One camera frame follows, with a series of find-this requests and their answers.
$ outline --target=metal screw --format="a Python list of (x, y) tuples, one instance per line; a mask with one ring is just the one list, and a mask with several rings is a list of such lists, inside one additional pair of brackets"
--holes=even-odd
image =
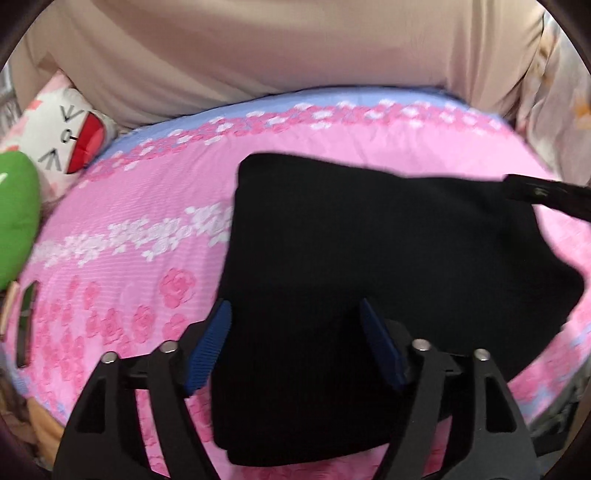
[(160, 351), (162, 353), (173, 353), (178, 348), (178, 343), (174, 340), (166, 340), (162, 345), (160, 345)]
[(413, 348), (419, 352), (426, 352), (431, 348), (431, 344), (428, 340), (422, 338), (416, 338), (413, 340)]
[(104, 364), (112, 364), (115, 360), (119, 358), (116, 352), (107, 352), (102, 357), (100, 357), (100, 361)]
[(481, 362), (486, 362), (487, 360), (491, 359), (491, 353), (488, 350), (484, 350), (483, 348), (474, 350), (474, 356)]

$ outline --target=black fabric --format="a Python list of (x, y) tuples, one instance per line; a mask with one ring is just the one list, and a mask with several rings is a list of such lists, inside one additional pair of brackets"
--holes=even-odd
[(233, 325), (212, 376), (215, 442), (268, 466), (389, 441), (397, 396), (364, 338), (363, 297), (441, 350), (490, 350), (510, 379), (583, 289), (498, 182), (252, 155), (219, 286)]

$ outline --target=stuffed toy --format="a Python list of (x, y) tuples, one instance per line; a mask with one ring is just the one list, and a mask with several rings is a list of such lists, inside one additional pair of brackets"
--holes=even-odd
[(68, 77), (57, 72), (0, 142), (0, 152), (20, 151), (30, 158), (47, 211), (116, 135), (114, 121), (93, 110)]
[(41, 212), (37, 169), (21, 152), (0, 154), (0, 290), (26, 263)]

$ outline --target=pink bedsheet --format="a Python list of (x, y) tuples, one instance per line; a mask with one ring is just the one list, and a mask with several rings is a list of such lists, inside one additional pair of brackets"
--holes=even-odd
[[(384, 99), (374, 108), (341, 102), (300, 104), (288, 112), (253, 111), (217, 118), (189, 131), (147, 140), (93, 166), (44, 228), (22, 275), (38, 279), (31, 365), (22, 372), (31, 395), (65, 423), (101, 354), (152, 351), (209, 312), (223, 266), (239, 162), (257, 151), (311, 155), (409, 176), (500, 179), (548, 174), (507, 127), (475, 111)], [(588, 280), (587, 225), (537, 208), (548, 243)], [(587, 291), (546, 351), (512, 380), (526, 420), (542, 412), (591, 349)], [(14, 354), (15, 318), (7, 350)], [(278, 468), (228, 463), (212, 442), (209, 392), (187, 400), (191, 417), (222, 480), (370, 478), (385, 448), (346, 458)], [(166, 473), (146, 392), (138, 409), (148, 456)], [(445, 428), (434, 445), (437, 468)]]

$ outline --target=green pillow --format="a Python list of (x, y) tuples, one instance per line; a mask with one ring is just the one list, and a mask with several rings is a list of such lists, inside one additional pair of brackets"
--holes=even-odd
[(29, 258), (41, 215), (39, 177), (24, 153), (0, 154), (0, 290)]

